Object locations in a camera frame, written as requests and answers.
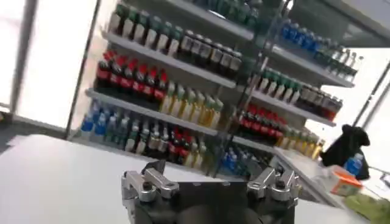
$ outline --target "bottle label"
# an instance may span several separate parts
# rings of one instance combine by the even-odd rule
[[[108,76],[110,75],[110,72],[108,71],[102,71],[101,69],[97,70],[97,76],[99,79],[108,79]]]
[[[202,45],[202,43],[199,40],[194,40],[193,46],[191,48],[191,53],[199,54],[201,45]]]
[[[161,34],[157,43],[157,51],[162,51],[166,49],[166,43],[168,42],[168,37],[166,35]]]
[[[220,51],[219,49],[217,48],[214,48],[213,49],[213,52],[211,53],[211,60],[214,62],[214,63],[219,63],[221,61],[221,58],[224,54],[222,53],[222,51]]]
[[[154,97],[158,99],[159,101],[163,100],[165,97],[165,93],[163,91],[160,91],[158,89],[154,90]]]
[[[132,33],[133,27],[134,27],[133,21],[131,21],[129,19],[125,20],[122,36],[124,38],[128,38],[130,36],[130,34]]]
[[[226,68],[229,68],[230,61],[232,60],[232,58],[233,57],[231,55],[224,53],[224,56],[221,59],[221,65]]]
[[[157,36],[157,32],[152,29],[149,29],[145,41],[145,46],[151,48],[152,45],[154,44],[154,41],[156,40],[156,36]]]
[[[168,56],[171,56],[171,57],[175,56],[178,48],[179,48],[179,42],[177,40],[173,39],[171,41],[171,45],[169,46]]]
[[[180,48],[185,51],[189,51],[191,49],[192,44],[193,44],[193,39],[188,36],[185,36],[182,40]]]
[[[230,64],[230,69],[233,71],[238,71],[239,66],[241,65],[241,60],[239,58],[233,57]]]
[[[112,84],[118,84],[119,83],[119,77],[115,75],[114,73],[111,73],[110,82]]]
[[[135,33],[134,33],[134,40],[136,42],[141,42],[142,37],[144,35],[145,28],[141,24],[137,24],[135,28]]]
[[[127,78],[121,78],[121,87],[131,88],[133,86],[133,81]]]

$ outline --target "blue bottle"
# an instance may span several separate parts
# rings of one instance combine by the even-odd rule
[[[354,157],[350,157],[344,164],[344,169],[356,176],[359,174],[362,166],[363,155],[356,153]]]

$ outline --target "display rack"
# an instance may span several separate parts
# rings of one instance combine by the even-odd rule
[[[143,58],[146,58],[147,60],[153,62],[157,61],[160,64],[163,64],[167,68],[174,68],[175,71],[177,72],[173,72],[173,73],[176,74],[170,74],[170,75],[180,76],[181,72],[189,74],[190,76],[193,77],[191,78],[190,84],[192,81],[197,82],[197,80],[199,82],[202,82],[200,86],[203,85],[203,83],[206,83],[205,86],[207,85],[207,83],[212,83],[214,84],[213,87],[215,87],[215,84],[217,84],[217,88],[210,89],[210,92],[213,92],[213,94],[216,93],[218,97],[225,96],[225,94],[228,95],[224,97],[225,100],[224,103],[225,105],[230,105],[235,107],[236,110],[234,111],[240,112],[240,111],[247,110],[249,102],[251,102],[251,100],[253,99],[253,100],[257,100],[257,102],[254,104],[257,104],[258,106],[271,106],[273,108],[276,108],[276,110],[278,110],[278,113],[281,112],[281,113],[288,114],[289,119],[294,119],[294,120],[296,119],[300,121],[303,120],[303,124],[305,123],[305,120],[310,119],[325,125],[329,125],[331,127],[334,127],[336,125],[333,121],[329,119],[315,115],[314,113],[298,108],[285,101],[273,98],[271,96],[267,96],[266,94],[263,94],[258,90],[256,90],[256,86],[258,85],[260,75],[270,61],[271,62],[281,61],[283,63],[287,62],[289,63],[289,66],[287,67],[289,70],[293,71],[295,69],[298,69],[299,71],[305,71],[305,74],[303,76],[301,75],[300,81],[304,83],[310,83],[313,86],[318,88],[320,88],[322,85],[333,85],[333,86],[341,86],[346,88],[354,87],[354,84],[352,82],[346,81],[338,76],[330,74],[325,68],[317,65],[313,60],[308,59],[306,56],[297,54],[296,50],[293,49],[293,47],[289,47],[288,45],[282,44],[278,39],[280,29],[282,28],[281,18],[285,19],[291,16],[296,21],[302,23],[302,18],[300,17],[299,14],[301,13],[302,5],[299,5],[299,2],[295,2],[298,5],[292,7],[293,5],[292,3],[294,1],[291,0],[280,1],[279,4],[273,9],[273,12],[275,14],[272,16],[273,18],[270,19],[270,21],[272,22],[268,24],[269,27],[267,27],[266,32],[250,31],[246,27],[241,26],[232,21],[229,21],[225,19],[223,16],[215,12],[212,12],[211,10],[203,9],[202,7],[199,7],[198,5],[196,5],[191,1],[128,0],[125,2],[126,4],[136,3],[136,6],[141,8],[141,10],[142,10],[142,5],[145,4],[147,5],[147,9],[145,10],[155,10],[156,15],[161,17],[162,17],[162,13],[169,12],[169,9],[168,10],[166,9],[168,5],[169,7],[171,7],[171,9],[180,10],[182,13],[191,17],[191,19],[193,20],[191,23],[189,23],[191,24],[191,27],[183,27],[184,29],[191,28],[191,30],[195,31],[196,33],[201,33],[202,35],[205,36],[210,34],[213,37],[218,35],[219,30],[221,31],[223,30],[223,33],[229,33],[232,35],[229,37],[229,40],[226,42],[231,43],[232,37],[234,37],[233,40],[237,40],[237,43],[234,46],[235,50],[240,50],[241,48],[243,53],[246,52],[245,50],[247,49],[252,49],[257,51],[255,54],[251,55],[251,57],[253,57],[253,55],[256,55],[256,58],[253,58],[256,61],[256,64],[253,66],[253,68],[249,68],[252,74],[251,79],[248,80],[248,82],[236,83],[230,79],[226,79],[220,75],[210,72],[207,69],[202,68],[201,66],[191,65],[187,62],[183,62],[174,57],[170,57],[165,54],[159,53],[145,46],[142,46],[136,42],[130,41],[126,38],[110,33],[107,31],[107,27],[104,24],[98,24],[97,26],[95,26],[95,30],[96,29],[100,30],[99,33],[101,34],[101,37],[108,41],[109,47],[111,45],[115,45],[117,47],[123,48],[123,50],[126,51],[126,53],[128,54],[140,55]],[[175,24],[180,26],[186,25],[186,23],[181,21],[182,19],[185,20],[185,18],[176,18],[175,21],[170,21],[170,22],[172,22],[174,25]],[[316,30],[316,29],[313,30],[321,34],[324,33],[327,34],[328,32],[330,32],[329,30]],[[338,30],[338,32],[348,32],[348,30],[344,30],[344,31]],[[343,37],[340,33],[335,33],[335,32],[331,32],[329,36],[337,40],[340,38],[342,39]],[[223,43],[223,39],[224,36],[222,35],[221,37],[219,37],[218,41]],[[261,40],[261,46],[258,45],[257,43],[258,40]],[[341,41],[346,45],[348,43],[347,40],[341,40]],[[276,67],[283,66],[283,63],[281,64],[273,63],[274,64],[273,66]],[[90,66],[95,67],[96,61],[94,61],[93,64]],[[225,114],[226,117],[233,116],[234,119],[226,119],[224,121],[225,124],[223,125],[224,128],[214,130],[212,128],[204,127],[203,125],[195,124],[193,122],[183,121],[174,116],[160,113],[158,111],[146,108],[141,105],[137,105],[122,99],[117,99],[114,96],[108,96],[106,94],[99,93],[95,91],[93,88],[90,88],[90,86],[93,83],[93,80],[90,80],[90,78],[89,79],[86,78],[85,75],[83,76],[82,79],[85,84],[84,86],[88,86],[88,88],[85,90],[85,92],[84,89],[80,89],[80,88],[76,90],[77,91],[76,93],[80,97],[87,96],[93,100],[98,100],[102,103],[106,103],[111,106],[133,111],[135,113],[142,114],[147,117],[151,117],[152,119],[174,124],[179,127],[187,128],[189,130],[195,131],[202,135],[214,138],[215,141],[212,141],[213,145],[209,147],[209,149],[213,151],[215,158],[212,165],[213,167],[208,169],[208,172],[206,173],[207,175],[212,175],[214,177],[218,175],[218,171],[222,163],[222,157],[224,156],[224,152],[226,152],[233,144],[239,144],[239,145],[249,147],[252,149],[253,152],[264,151],[264,152],[273,153],[277,156],[277,153],[275,152],[275,148],[273,148],[272,146],[268,146],[261,142],[251,141],[249,139],[237,135],[236,133],[237,123],[239,123],[242,120],[242,117],[239,116],[239,113]],[[81,111],[86,113],[88,109],[84,108]],[[80,121],[78,121],[78,124],[73,124],[72,126],[80,127]],[[78,141],[83,144],[88,144],[86,141],[80,141],[78,139],[79,138],[76,135],[76,137],[73,138],[73,141]]]

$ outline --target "bottle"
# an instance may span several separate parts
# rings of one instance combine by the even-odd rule
[[[276,99],[280,99],[280,96],[285,92],[285,89],[286,89],[286,83],[287,83],[288,79],[286,79],[286,77],[284,76],[280,76],[280,79],[278,81],[278,88],[276,89],[276,92],[275,92],[275,98]]]
[[[129,117],[123,117],[121,123],[118,126],[116,132],[116,138],[114,139],[114,143],[118,145],[120,149],[124,149],[125,147],[128,132],[129,132]]]
[[[135,28],[134,25],[137,23],[136,20],[138,14],[138,9],[136,7],[130,6],[129,16],[124,21],[122,37],[130,40],[133,39],[133,33]]]
[[[286,82],[286,91],[282,95],[282,101],[290,102],[291,95],[294,92],[294,87],[295,87],[295,83],[294,82],[289,81],[289,80]]]
[[[129,137],[127,138],[126,145],[124,147],[124,150],[127,152],[132,152],[135,149],[135,145],[138,140],[138,133],[140,132],[140,121],[138,119],[135,119],[132,124],[132,129],[129,134]]]
[[[94,85],[97,92],[105,93],[107,88],[110,86],[110,60],[110,55],[106,52],[103,54],[103,59],[97,64],[96,81]]]
[[[191,89],[187,89],[187,99],[183,101],[182,109],[180,109],[180,118],[184,121],[188,121],[191,116],[191,112],[194,109],[195,92]]]
[[[276,87],[278,86],[279,77],[280,77],[280,72],[276,72],[271,76],[270,78],[271,84],[269,84],[269,87],[266,90],[267,95],[271,96],[274,93]]]
[[[357,176],[363,165],[363,155],[356,153],[354,157],[350,157],[344,164],[344,169],[350,172],[353,176]]]
[[[160,127],[158,121],[155,122],[151,137],[146,147],[146,155],[152,158],[158,158],[158,145],[160,145]]]
[[[91,132],[93,130],[93,115],[92,113],[87,113],[85,116],[84,116],[84,120],[83,120],[83,123],[81,125],[81,128],[80,128],[80,134],[81,134],[81,138],[84,139],[84,140],[89,140],[90,137],[91,137]]]
[[[271,77],[271,71],[273,71],[273,69],[266,68],[263,72],[263,75],[261,76],[261,82],[258,89],[261,93],[264,93],[268,86],[269,78]]]
[[[204,162],[205,156],[206,156],[207,147],[203,140],[199,141],[199,153],[196,156],[195,162],[194,162],[194,168],[200,170],[202,168],[202,164]]]
[[[144,44],[145,42],[145,36],[146,36],[146,29],[147,29],[147,22],[149,20],[149,14],[147,11],[141,11],[140,17],[138,19],[138,24],[135,27],[134,31],[134,41],[139,44]]]
[[[125,97],[129,97],[133,92],[133,82],[137,63],[137,59],[131,60],[131,62],[127,65],[127,68],[124,70],[123,76],[119,83],[121,92],[124,94]]]
[[[201,114],[202,109],[203,109],[204,102],[205,102],[204,95],[198,91],[197,92],[197,99],[196,99],[196,102],[194,103],[193,110],[192,110],[191,116],[190,116],[190,121],[192,123],[195,123],[195,124],[198,123],[199,118],[200,118],[200,114]]]
[[[115,146],[114,140],[116,138],[117,128],[116,116],[112,115],[108,120],[107,129],[105,131],[104,142],[108,146]]]
[[[221,58],[221,62],[219,64],[219,73],[223,76],[227,74],[229,71],[230,63],[232,62],[233,50],[229,47],[223,48],[223,56]]]
[[[143,98],[143,91],[144,91],[144,82],[145,78],[147,76],[147,65],[143,64],[139,67],[139,69],[136,72],[135,79],[133,82],[133,100],[138,100]]]
[[[210,128],[216,129],[219,123],[219,120],[221,118],[221,111],[224,107],[224,104],[219,100],[215,99],[215,104],[214,104],[214,116],[210,122]]]
[[[197,157],[197,151],[198,151],[197,141],[196,141],[196,138],[193,136],[192,140],[191,140],[191,151],[190,151],[190,154],[188,154],[188,156],[184,162],[184,166],[188,166],[188,167],[194,166],[194,162],[195,162],[195,159]]]
[[[162,69],[160,71],[160,78],[158,80],[158,84],[156,85],[156,88],[154,89],[154,104],[156,108],[159,108],[161,104],[164,101],[165,94],[166,94],[166,73],[165,70]]]
[[[118,35],[122,34],[122,27],[124,19],[127,17],[129,9],[121,2],[116,5],[115,11],[111,14],[110,22],[108,24],[108,31]]]
[[[125,62],[126,58],[120,56],[113,63],[112,72],[110,76],[110,92],[117,93],[120,91],[119,82],[121,81],[121,77],[124,75]]]
[[[172,108],[170,109],[170,115],[174,117],[179,116],[179,111],[180,107],[182,106],[183,103],[183,98],[184,98],[185,90],[182,85],[177,85],[177,95],[175,99],[173,100],[172,103]]]
[[[172,24],[170,22],[165,22],[165,25],[162,28],[160,33],[160,37],[158,38],[156,51],[161,52],[163,54],[166,53],[167,43],[169,40],[169,36],[171,34]]]
[[[194,43],[194,33],[190,30],[186,30],[183,40],[180,44],[178,57],[183,61],[189,61],[191,57],[191,49]]]
[[[199,51],[199,61],[198,65],[202,68],[206,67],[208,63],[208,59],[210,58],[211,54],[211,45],[213,42],[209,38],[205,38],[204,42],[202,43]]]
[[[143,88],[143,99],[153,103],[154,88],[156,84],[157,68],[154,66],[145,79]]]
[[[157,40],[157,33],[161,27],[161,19],[157,16],[153,16],[151,19],[151,26],[147,31],[145,46],[154,49]]]
[[[94,135],[91,136],[92,140],[99,144],[103,144],[104,142],[104,135],[105,135],[105,128],[106,128],[105,121],[106,121],[105,115],[101,114],[98,122],[96,123]]]
[[[180,40],[182,39],[183,29],[180,26],[175,27],[173,32],[171,43],[168,47],[168,56],[175,57],[177,56],[177,50],[179,49]]]
[[[137,148],[135,150],[135,153],[142,155],[144,154],[147,140],[149,139],[149,123],[148,121],[144,121],[142,132],[140,134],[140,141],[138,142]]]
[[[173,94],[175,93],[175,83],[169,82],[168,90],[164,97],[164,101],[161,104],[160,112],[164,114],[169,114],[169,110],[171,109],[173,103]]]

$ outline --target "white shelf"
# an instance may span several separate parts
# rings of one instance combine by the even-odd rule
[[[149,116],[149,117],[152,117],[155,119],[159,119],[159,120],[171,123],[171,124],[176,124],[178,126],[185,127],[185,128],[188,128],[188,129],[191,129],[194,131],[198,131],[201,133],[205,133],[205,134],[211,135],[211,136],[217,135],[216,130],[213,130],[213,129],[210,129],[207,127],[203,127],[203,126],[194,124],[192,122],[183,121],[183,120],[178,119],[176,117],[173,117],[171,115],[163,114],[163,113],[160,113],[160,112],[157,112],[154,110],[150,110],[150,109],[147,109],[145,107],[141,107],[141,106],[138,106],[138,105],[135,105],[135,104],[132,104],[132,103],[120,100],[120,99],[116,99],[114,97],[107,96],[105,94],[98,93],[93,88],[87,89],[85,91],[85,94],[90,98],[97,99],[97,100],[100,100],[100,101],[105,102],[105,103],[109,103],[110,105],[114,105],[114,106],[121,107],[121,108],[130,110],[130,111],[144,114],[146,116]]]
[[[170,56],[161,54],[157,51],[154,51],[152,49],[144,47],[136,42],[127,40],[123,37],[117,36],[113,33],[108,33],[106,31],[102,30],[102,36],[103,36],[103,38],[105,38],[106,40],[108,40],[112,43],[118,44],[124,48],[135,51],[135,52],[137,52],[141,55],[147,56],[149,58],[153,58],[154,60],[158,60],[158,61],[160,61],[168,66],[171,66],[173,68],[181,69],[181,70],[188,72],[190,74],[197,75],[199,77],[202,77],[205,80],[209,80],[211,82],[218,83],[218,84],[220,84],[222,86],[226,86],[228,88],[234,88],[236,86],[236,83],[231,81],[231,80],[222,78],[222,77],[220,77],[212,72],[195,67],[195,66],[190,65],[188,63],[184,63],[184,62],[177,60],[175,58],[172,58]]]
[[[272,147],[270,147],[268,145],[264,145],[262,143],[257,143],[257,142],[254,142],[254,141],[251,141],[251,140],[248,140],[248,139],[244,139],[242,137],[234,136],[233,142],[239,143],[239,144],[242,144],[242,145],[254,148],[254,149],[258,149],[258,150],[261,150],[261,151],[275,153],[274,148],[272,148]]]
[[[272,53],[277,55],[278,57],[283,58],[284,60],[293,62],[296,65],[300,66],[301,68],[304,68],[314,73],[316,77],[312,77],[311,79],[320,80],[322,84],[343,86],[348,88],[352,88],[355,86],[353,83],[330,74],[324,68],[310,62],[309,60],[306,60],[303,57],[300,57],[292,53],[291,51],[287,50],[286,48],[280,45],[275,44],[274,47],[272,48]]]
[[[266,103],[269,103],[273,106],[276,106],[276,107],[279,107],[281,109],[284,109],[286,111],[289,111],[290,113],[293,113],[293,114],[296,114],[296,115],[299,115],[299,116],[302,116],[302,117],[305,117],[307,119],[310,119],[310,120],[313,120],[313,121],[316,121],[316,122],[320,122],[322,124],[325,124],[325,125],[328,125],[328,126],[331,126],[331,127],[334,127],[336,126],[336,124],[330,120],[327,120],[323,117],[320,117],[320,116],[317,116],[313,113],[310,113],[310,112],[307,112],[305,110],[302,110],[300,108],[297,108],[295,107],[294,105],[291,105],[291,104],[288,104],[284,101],[281,101],[281,100],[277,100],[273,97],[270,97],[270,96],[267,96],[259,91],[254,91],[253,92],[253,97],[256,98],[256,99],[259,99],[263,102],[266,102]]]
[[[241,27],[240,25],[234,24],[233,22],[221,18],[217,15],[212,14],[211,12],[204,10],[202,8],[199,8],[198,6],[186,2],[183,0],[166,0],[168,3],[174,5],[181,11],[187,12],[190,15],[193,15],[196,18],[202,19],[206,21],[207,23],[213,24],[217,27],[220,27],[221,29],[224,29],[242,39],[245,40],[252,40],[253,39],[253,32]]]

